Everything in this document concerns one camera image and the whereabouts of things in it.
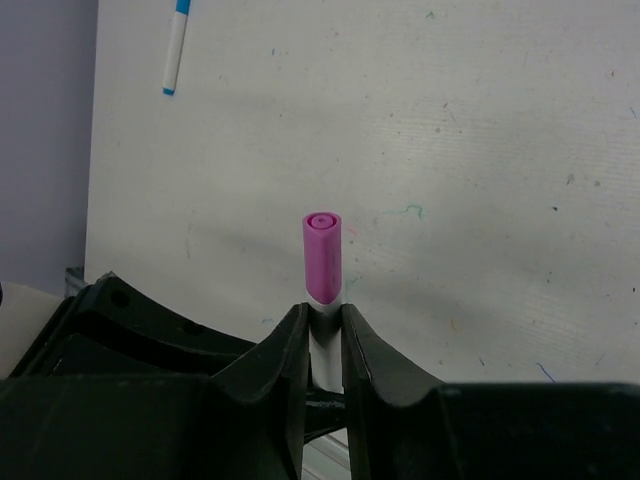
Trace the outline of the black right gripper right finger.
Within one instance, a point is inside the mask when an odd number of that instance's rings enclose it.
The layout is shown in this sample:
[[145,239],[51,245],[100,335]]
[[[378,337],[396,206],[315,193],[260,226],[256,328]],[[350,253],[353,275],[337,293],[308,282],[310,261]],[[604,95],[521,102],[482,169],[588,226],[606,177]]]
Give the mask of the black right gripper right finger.
[[635,479],[639,389],[627,383],[444,383],[342,309],[356,479]]

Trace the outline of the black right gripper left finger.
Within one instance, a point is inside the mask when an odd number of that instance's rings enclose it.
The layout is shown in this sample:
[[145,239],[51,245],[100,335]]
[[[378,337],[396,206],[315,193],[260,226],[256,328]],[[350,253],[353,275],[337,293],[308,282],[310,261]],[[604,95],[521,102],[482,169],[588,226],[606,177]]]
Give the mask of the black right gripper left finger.
[[1,384],[5,479],[297,479],[306,305],[213,376],[32,376]]

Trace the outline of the magenta capped white marker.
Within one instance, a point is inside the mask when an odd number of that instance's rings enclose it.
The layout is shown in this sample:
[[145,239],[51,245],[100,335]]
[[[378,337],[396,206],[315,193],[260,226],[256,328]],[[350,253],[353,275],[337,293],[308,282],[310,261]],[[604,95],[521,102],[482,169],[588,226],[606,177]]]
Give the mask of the magenta capped white marker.
[[342,224],[332,212],[314,212],[302,221],[307,301],[312,308],[309,348],[313,384],[341,393],[340,308],[342,305]]

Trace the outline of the aluminium mounting rail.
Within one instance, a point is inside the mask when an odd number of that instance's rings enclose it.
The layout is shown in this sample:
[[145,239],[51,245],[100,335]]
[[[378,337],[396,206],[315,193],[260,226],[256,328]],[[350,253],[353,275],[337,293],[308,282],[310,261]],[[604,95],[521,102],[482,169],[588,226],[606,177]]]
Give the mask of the aluminium mounting rail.
[[304,446],[301,478],[352,479],[346,429],[322,436]]

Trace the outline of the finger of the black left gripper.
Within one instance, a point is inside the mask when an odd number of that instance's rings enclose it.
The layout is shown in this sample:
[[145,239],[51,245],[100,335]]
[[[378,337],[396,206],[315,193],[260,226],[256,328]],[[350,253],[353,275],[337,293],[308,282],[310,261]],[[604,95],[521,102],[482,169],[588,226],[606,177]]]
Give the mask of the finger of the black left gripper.
[[10,378],[173,372],[213,376],[255,344],[191,321],[109,274],[36,328]]

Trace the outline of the blue capped white marker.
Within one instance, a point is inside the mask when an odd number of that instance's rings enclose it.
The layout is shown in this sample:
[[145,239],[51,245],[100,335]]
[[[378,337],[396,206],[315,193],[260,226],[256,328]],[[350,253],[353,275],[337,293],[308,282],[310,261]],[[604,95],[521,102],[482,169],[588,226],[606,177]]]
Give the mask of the blue capped white marker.
[[162,79],[162,92],[167,96],[175,94],[190,7],[190,0],[177,0],[175,4]]

